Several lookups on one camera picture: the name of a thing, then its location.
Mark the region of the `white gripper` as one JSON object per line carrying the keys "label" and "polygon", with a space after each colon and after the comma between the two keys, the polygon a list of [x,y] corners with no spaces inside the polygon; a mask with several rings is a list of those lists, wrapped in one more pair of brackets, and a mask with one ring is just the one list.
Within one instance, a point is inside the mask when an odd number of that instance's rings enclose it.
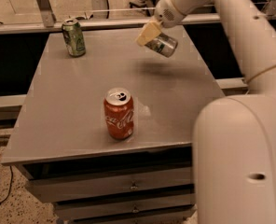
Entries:
{"label": "white gripper", "polygon": [[136,42],[144,46],[161,34],[161,27],[172,28],[195,9],[209,4],[210,0],[159,0],[154,11],[154,20],[143,26]]}

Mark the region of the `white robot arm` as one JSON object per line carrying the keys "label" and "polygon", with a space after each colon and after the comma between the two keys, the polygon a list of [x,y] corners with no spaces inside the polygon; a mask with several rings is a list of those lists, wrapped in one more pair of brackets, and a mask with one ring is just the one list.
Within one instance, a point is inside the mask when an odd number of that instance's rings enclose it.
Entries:
{"label": "white robot arm", "polygon": [[276,31],[251,0],[160,0],[143,46],[214,3],[248,85],[209,103],[193,131],[198,224],[276,224]]}

